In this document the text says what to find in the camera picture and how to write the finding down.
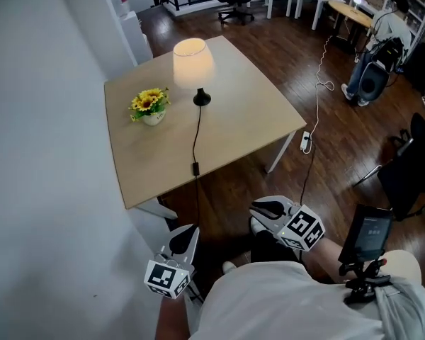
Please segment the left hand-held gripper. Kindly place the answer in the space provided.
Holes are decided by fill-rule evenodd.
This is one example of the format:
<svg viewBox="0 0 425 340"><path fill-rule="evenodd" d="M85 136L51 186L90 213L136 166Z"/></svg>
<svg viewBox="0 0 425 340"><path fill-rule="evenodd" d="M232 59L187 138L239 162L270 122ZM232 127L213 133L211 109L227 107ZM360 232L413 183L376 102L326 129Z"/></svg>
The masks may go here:
<svg viewBox="0 0 425 340"><path fill-rule="evenodd" d="M165 256L183 256L181 262L159 256L149 260L144 275L144 284L153 293L176 300L184 298L188 325L191 332L198 329L203 296L192 282L196 273L191 265L196 253L200 229L197 225L184 225L171 231L161 252Z"/></svg>

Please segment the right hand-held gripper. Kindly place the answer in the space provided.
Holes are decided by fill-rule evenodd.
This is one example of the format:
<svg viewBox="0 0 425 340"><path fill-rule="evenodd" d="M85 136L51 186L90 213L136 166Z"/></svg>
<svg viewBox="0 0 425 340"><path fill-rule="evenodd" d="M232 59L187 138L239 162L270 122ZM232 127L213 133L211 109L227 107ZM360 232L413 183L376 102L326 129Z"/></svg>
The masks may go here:
<svg viewBox="0 0 425 340"><path fill-rule="evenodd" d="M302 205L285 223L292 204L281 195L266 196L253 201L249 212L268 231L277 234L276 237L285 246L310 251L324 236L324 225L321 218L306 205Z"/></svg>

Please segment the white table lamp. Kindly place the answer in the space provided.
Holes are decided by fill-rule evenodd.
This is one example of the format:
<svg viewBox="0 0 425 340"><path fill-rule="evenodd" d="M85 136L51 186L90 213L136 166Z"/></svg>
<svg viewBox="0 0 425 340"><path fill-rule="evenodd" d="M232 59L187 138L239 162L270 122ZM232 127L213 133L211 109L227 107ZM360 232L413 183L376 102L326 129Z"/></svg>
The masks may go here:
<svg viewBox="0 0 425 340"><path fill-rule="evenodd" d="M173 48L173 75L181 89L195 89L193 102L203 107L210 103L211 96L205 92L215 77L215 61L205 40L189 38Z"/></svg>

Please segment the person's left forearm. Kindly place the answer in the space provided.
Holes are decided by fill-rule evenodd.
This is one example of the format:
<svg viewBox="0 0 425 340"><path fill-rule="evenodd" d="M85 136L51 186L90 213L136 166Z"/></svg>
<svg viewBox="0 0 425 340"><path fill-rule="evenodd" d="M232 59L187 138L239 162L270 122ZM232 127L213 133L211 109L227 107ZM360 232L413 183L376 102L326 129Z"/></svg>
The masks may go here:
<svg viewBox="0 0 425 340"><path fill-rule="evenodd" d="M191 332L183 297L161 301L155 340L189 340Z"/></svg>

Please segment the person's right forearm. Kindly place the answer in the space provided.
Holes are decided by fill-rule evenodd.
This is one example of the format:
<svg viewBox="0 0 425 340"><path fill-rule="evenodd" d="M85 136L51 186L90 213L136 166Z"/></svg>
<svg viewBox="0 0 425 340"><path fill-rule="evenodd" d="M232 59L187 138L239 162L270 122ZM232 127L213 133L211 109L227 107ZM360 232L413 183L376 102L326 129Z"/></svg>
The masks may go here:
<svg viewBox="0 0 425 340"><path fill-rule="evenodd" d="M309 251L302 253L302 261L306 266L318 265L335 283L343 283L345 279L339 275L341 250L337 243L322 237Z"/></svg>

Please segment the person's right white shoe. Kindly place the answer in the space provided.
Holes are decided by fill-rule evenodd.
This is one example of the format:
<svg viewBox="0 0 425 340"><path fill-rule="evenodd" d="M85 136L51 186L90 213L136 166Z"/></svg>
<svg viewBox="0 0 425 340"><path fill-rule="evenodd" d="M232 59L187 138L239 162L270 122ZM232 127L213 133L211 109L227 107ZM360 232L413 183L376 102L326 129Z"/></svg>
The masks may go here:
<svg viewBox="0 0 425 340"><path fill-rule="evenodd" d="M256 236L260 232L269 232L269 230L263 226L255 217L251 217L249 221L251 233Z"/></svg>

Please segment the person's black trousers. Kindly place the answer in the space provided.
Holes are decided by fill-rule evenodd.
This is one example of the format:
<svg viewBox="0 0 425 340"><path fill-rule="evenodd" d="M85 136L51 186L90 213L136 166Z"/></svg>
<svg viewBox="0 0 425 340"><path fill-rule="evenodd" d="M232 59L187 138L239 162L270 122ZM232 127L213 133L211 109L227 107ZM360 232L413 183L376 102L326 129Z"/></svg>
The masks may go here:
<svg viewBox="0 0 425 340"><path fill-rule="evenodd" d="M267 230L257 232L252 237L250 258L252 263L292 261L304 264L290 247L279 243Z"/></svg>

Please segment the white table leg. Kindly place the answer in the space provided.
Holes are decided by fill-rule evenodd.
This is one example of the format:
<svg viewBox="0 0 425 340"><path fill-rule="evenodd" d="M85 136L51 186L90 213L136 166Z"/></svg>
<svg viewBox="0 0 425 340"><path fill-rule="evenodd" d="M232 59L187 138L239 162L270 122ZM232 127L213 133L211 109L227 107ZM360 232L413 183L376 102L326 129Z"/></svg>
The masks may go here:
<svg viewBox="0 0 425 340"><path fill-rule="evenodd" d="M167 208L166 206L162 205L158 201L158 198L152 198L150 200L147 200L137 205L137 208L139 208L140 210L146 211L148 213L151 213L153 215L157 215L170 220L176 220L178 218L177 213Z"/></svg>
<svg viewBox="0 0 425 340"><path fill-rule="evenodd" d="M267 174L271 173L275 169L275 167L277 166L278 162L281 160L282 156L284 155L286 149L290 145L296 133L297 133L297 130L291 132L289 135L285 137L280 138L277 141L276 148L272 151L271 158L268 161L267 165L265 166L265 172Z"/></svg>

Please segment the person's white shirt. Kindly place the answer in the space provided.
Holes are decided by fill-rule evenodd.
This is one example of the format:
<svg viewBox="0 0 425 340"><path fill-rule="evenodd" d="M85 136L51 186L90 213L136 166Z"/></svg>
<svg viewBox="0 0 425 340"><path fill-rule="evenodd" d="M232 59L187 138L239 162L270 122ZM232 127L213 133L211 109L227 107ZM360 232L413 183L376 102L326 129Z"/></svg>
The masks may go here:
<svg viewBox="0 0 425 340"><path fill-rule="evenodd" d="M425 288L405 278L346 305L343 284L292 261L250 263L218 279L189 340L425 340Z"/></svg>

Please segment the black tablet screen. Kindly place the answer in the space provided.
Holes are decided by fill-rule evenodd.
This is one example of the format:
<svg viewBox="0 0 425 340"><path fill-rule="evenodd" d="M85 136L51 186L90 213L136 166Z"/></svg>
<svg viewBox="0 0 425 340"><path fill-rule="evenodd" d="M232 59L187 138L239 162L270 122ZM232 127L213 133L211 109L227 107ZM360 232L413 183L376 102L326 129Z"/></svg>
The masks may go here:
<svg viewBox="0 0 425 340"><path fill-rule="evenodd" d="M392 226L392 211L358 204L339 255L344 265L379 259Z"/></svg>

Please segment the black chair with metal legs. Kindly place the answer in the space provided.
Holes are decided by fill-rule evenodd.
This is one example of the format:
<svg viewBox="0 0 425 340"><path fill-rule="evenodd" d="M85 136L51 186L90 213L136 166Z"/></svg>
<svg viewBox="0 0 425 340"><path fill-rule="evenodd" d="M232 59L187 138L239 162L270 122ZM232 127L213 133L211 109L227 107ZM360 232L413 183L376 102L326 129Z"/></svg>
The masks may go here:
<svg viewBox="0 0 425 340"><path fill-rule="evenodd" d="M415 113L409 129L387 139L392 156L362 177L361 184L376 175L395 220L401 222L425 210L425 119Z"/></svg>

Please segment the yellow sunflowers in white pot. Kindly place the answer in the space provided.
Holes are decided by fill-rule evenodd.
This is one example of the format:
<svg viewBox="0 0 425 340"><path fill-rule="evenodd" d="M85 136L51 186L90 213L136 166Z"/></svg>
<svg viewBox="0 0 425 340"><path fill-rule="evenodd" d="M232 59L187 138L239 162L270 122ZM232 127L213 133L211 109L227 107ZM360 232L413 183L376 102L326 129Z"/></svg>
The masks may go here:
<svg viewBox="0 0 425 340"><path fill-rule="evenodd" d="M142 121L148 126L158 125L166 115L166 106L170 105L169 89L153 88L141 91L134 97L128 110L132 122Z"/></svg>

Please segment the round wooden table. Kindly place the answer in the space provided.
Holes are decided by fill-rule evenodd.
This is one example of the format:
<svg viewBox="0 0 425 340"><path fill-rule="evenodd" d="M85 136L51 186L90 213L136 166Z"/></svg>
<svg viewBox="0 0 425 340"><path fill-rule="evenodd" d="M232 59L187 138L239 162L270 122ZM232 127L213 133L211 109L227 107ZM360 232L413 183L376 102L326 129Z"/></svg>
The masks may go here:
<svg viewBox="0 0 425 340"><path fill-rule="evenodd" d="M328 5L338 13L336 24L331 35L331 41L344 52L353 54L363 31L371 27L372 19L356 8L340 1L329 1ZM340 38L339 31L345 18L351 20L352 26L347 38Z"/></svg>

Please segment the white water dispenser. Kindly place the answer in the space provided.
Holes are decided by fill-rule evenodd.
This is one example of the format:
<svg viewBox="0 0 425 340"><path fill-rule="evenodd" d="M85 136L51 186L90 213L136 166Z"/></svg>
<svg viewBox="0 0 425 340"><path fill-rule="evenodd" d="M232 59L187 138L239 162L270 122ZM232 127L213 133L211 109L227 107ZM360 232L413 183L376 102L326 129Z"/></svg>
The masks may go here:
<svg viewBox="0 0 425 340"><path fill-rule="evenodd" d="M142 32L141 22L131 10L128 0L111 0L120 21L127 43L137 64L153 59L147 36Z"/></svg>

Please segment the white metal shelf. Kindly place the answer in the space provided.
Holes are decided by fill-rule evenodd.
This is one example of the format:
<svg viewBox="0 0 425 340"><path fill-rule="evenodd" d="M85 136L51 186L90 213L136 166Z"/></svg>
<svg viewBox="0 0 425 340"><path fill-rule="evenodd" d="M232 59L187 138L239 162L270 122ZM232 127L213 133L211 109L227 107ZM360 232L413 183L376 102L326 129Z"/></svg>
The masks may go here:
<svg viewBox="0 0 425 340"><path fill-rule="evenodd" d="M407 0L409 3L409 12L404 18L412 40L410 50L413 50L421 42L422 35L425 32L425 1ZM392 9L393 1L384 0L382 5L384 10Z"/></svg>

